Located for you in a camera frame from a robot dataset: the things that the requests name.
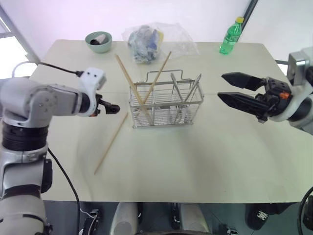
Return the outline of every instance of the floor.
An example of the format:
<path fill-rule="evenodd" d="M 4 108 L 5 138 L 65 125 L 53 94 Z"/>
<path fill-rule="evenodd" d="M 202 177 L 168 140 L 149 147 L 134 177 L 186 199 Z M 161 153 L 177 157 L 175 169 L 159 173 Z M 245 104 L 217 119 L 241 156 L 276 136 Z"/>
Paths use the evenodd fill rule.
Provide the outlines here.
<path fill-rule="evenodd" d="M 108 235 L 117 203 L 82 202 L 82 209 L 90 212 L 100 209 L 102 214 L 99 228 L 94 235 Z M 206 222 L 214 234 L 219 234 L 219 226 L 234 227 L 239 235 L 296 235 L 296 219 L 299 204 L 293 204 L 280 215 L 270 215 L 266 224 L 258 231 L 251 230 L 245 223 L 245 204 L 200 204 Z M 45 201 L 48 222 L 53 225 L 52 235 L 72 235 L 76 226 L 76 203 Z M 144 203 L 143 219 L 139 226 L 141 232 L 170 231 L 168 203 Z M 84 214 L 81 214 L 81 228 Z M 313 234 L 304 230 L 304 235 Z"/>

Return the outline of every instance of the plastic bag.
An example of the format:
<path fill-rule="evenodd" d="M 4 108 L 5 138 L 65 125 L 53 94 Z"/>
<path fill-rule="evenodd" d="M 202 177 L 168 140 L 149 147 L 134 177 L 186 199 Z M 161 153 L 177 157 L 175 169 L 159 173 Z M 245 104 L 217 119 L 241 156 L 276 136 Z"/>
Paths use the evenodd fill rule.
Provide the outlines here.
<path fill-rule="evenodd" d="M 163 42 L 161 37 L 150 40 L 156 47 L 152 50 L 152 47 L 148 47 L 149 36 L 151 38 L 152 32 L 157 31 L 158 34 L 163 34 Z M 127 28 L 122 34 L 123 40 L 128 42 L 131 47 L 132 56 L 137 63 L 150 63 L 155 59 L 164 59 L 171 51 L 171 58 L 177 58 L 182 55 L 198 55 L 199 51 L 197 45 L 192 41 L 189 34 L 177 23 L 177 24 L 165 24 L 165 23 L 150 23 L 137 27 Z M 138 55 L 148 55 L 150 57 L 142 57 Z"/>

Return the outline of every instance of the white wall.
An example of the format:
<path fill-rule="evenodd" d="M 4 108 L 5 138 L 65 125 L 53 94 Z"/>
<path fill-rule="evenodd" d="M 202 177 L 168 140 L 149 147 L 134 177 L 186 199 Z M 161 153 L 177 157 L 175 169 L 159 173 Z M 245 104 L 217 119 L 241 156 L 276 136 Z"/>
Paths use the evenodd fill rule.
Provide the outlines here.
<path fill-rule="evenodd" d="M 83 40 L 107 31 L 122 40 L 125 28 L 151 22 L 180 23 L 194 41 L 222 41 L 249 0 L 0 0 L 42 59 L 57 39 Z"/>
<path fill-rule="evenodd" d="M 259 0 L 240 42 L 263 43 L 276 60 L 313 46 L 313 0 Z"/>

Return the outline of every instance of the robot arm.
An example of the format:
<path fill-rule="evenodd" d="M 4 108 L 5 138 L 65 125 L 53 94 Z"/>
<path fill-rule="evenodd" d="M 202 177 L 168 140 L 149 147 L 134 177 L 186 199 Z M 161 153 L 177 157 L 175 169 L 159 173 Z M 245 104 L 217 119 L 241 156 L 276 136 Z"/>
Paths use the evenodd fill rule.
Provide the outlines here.
<path fill-rule="evenodd" d="M 50 121 L 52 116 L 97 116 L 99 104 L 106 113 L 117 113 L 119 106 L 96 94 L 105 81 L 103 71 L 88 68 L 80 77 L 79 90 L 26 78 L 9 79 L 2 85 L 1 234 L 49 234 L 40 195 L 52 184 L 52 162 L 46 158 Z"/>
<path fill-rule="evenodd" d="M 222 77 L 232 86 L 256 91 L 265 87 L 265 94 L 252 97 L 242 93 L 218 93 L 228 106 L 255 115 L 262 123 L 288 120 L 290 125 L 313 135 L 313 47 L 289 55 L 285 82 L 267 77 L 257 78 L 240 72 Z"/>

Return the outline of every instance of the wooden chopstick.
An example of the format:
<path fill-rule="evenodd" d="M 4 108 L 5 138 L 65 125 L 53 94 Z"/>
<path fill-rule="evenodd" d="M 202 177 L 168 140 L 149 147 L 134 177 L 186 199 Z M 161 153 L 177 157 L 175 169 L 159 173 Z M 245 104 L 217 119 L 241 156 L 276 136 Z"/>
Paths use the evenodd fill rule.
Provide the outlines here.
<path fill-rule="evenodd" d="M 141 106 L 141 109 L 142 109 L 144 115 L 146 116 L 146 119 L 148 120 L 149 124 L 152 126 L 153 123 L 152 123 L 152 120 L 150 118 L 150 115 L 149 115 L 147 109 L 145 107 L 143 107 L 144 103 L 142 102 L 142 99 L 141 99 L 141 97 L 140 97 L 140 95 L 139 95 L 135 85 L 133 84 L 133 81 L 132 81 L 131 77 L 129 76 L 127 70 L 125 69 L 125 66 L 123 65 L 123 62 L 121 61 L 121 59 L 119 58 L 118 55 L 115 55 L 115 57 L 116 57 L 119 65 L 120 65 L 120 67 L 121 67 L 121 69 L 122 69 L 122 71 L 123 71 L 123 73 L 124 73 L 128 83 L 129 83 L 133 93 L 135 94 L 136 99 L 137 99 L 139 105 Z"/>
<path fill-rule="evenodd" d="M 170 58 L 170 55 L 171 55 L 171 54 L 172 54 L 172 52 L 170 51 L 170 53 L 168 53 L 168 56 L 166 57 L 166 59 L 165 59 L 163 65 L 162 65 L 161 69 L 158 71 L 155 80 L 154 80 L 153 83 L 151 84 L 150 89 L 149 89 L 148 93 L 146 94 L 146 97 L 145 97 L 144 100 L 143 100 L 143 103 L 144 103 L 144 104 L 147 102 L 147 99 L 149 98 L 149 95 L 150 95 L 150 93 L 152 92 L 153 87 L 155 86 L 155 84 L 156 84 L 156 82 L 157 82 L 157 80 L 158 80 L 158 77 L 160 77 L 161 72 L 163 71 L 164 66 L 166 65 L 166 63 L 167 63 L 168 59 Z"/>
<path fill-rule="evenodd" d="M 98 162 L 97 167 L 96 167 L 96 169 L 94 170 L 94 173 L 93 173 L 93 174 L 96 174 L 96 173 L 97 173 L 97 170 L 99 169 L 101 163 L 102 163 L 103 160 L 105 159 L 105 157 L 106 157 L 106 155 L 107 155 L 109 149 L 111 148 L 111 145 L 113 144 L 113 142 L 114 142 L 114 140 L 115 140 L 117 134 L 119 133 L 119 131 L 120 131 L 121 127 L 122 127 L 122 125 L 124 124 L 124 122 L 125 122 L 125 120 L 126 120 L 126 118 L 127 118 L 127 115 L 128 115 L 128 112 L 125 114 L 123 120 L 121 121 L 121 123 L 119 124 L 118 128 L 117 128 L 116 131 L 114 132 L 112 138 L 110 139 L 110 142 L 109 142 L 109 144 L 108 144 L 108 147 L 106 148 L 106 151 L 104 152 L 103 157 L 102 157 L 102 158 L 100 159 L 100 161 Z"/>

